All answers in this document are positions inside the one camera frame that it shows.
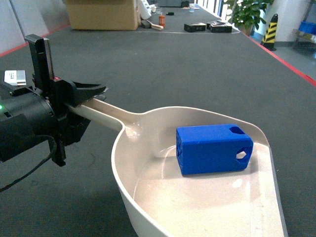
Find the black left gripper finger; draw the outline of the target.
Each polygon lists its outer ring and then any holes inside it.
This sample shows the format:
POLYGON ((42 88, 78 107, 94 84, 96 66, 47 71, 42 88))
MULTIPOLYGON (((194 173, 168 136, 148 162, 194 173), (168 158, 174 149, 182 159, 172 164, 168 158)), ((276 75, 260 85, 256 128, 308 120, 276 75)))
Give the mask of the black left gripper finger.
POLYGON ((72 82, 71 106, 77 107, 102 94, 106 89, 107 87, 102 84, 72 82))

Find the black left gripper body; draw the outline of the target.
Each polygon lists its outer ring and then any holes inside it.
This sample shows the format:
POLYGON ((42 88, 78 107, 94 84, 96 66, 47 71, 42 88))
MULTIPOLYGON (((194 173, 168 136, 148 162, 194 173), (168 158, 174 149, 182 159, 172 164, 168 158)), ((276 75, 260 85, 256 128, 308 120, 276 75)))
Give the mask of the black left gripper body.
POLYGON ((52 161, 58 166, 66 164, 65 147, 79 142, 85 133, 90 120, 70 111, 72 81, 59 78, 48 79, 36 85, 36 93, 41 96, 40 105, 44 109, 43 119, 39 124, 32 123, 35 135, 50 137, 49 147, 55 150, 52 161))

